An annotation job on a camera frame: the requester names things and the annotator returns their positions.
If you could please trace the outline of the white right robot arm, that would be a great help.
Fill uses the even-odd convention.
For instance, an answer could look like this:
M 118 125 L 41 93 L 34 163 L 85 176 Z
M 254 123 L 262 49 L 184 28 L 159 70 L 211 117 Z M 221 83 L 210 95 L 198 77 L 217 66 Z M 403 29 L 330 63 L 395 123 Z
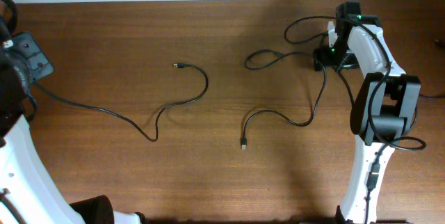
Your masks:
M 415 119 L 421 83 L 396 63 L 376 16 L 363 15 L 360 4 L 347 1 L 327 26 L 329 44 L 313 52 L 314 69 L 351 67 L 364 75 L 350 112 L 355 158 L 348 190 L 333 223 L 376 223 L 376 207 L 387 164 Z

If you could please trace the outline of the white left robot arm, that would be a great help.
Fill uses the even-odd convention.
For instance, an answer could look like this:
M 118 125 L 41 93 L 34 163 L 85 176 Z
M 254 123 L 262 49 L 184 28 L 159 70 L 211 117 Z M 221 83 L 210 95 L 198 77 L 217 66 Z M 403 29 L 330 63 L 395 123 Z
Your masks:
M 16 33 L 13 0 L 1 0 L 1 222 L 145 223 L 113 209 L 105 195 L 67 203 L 41 162 L 29 123 L 38 110 L 31 85 L 54 67 L 27 32 Z

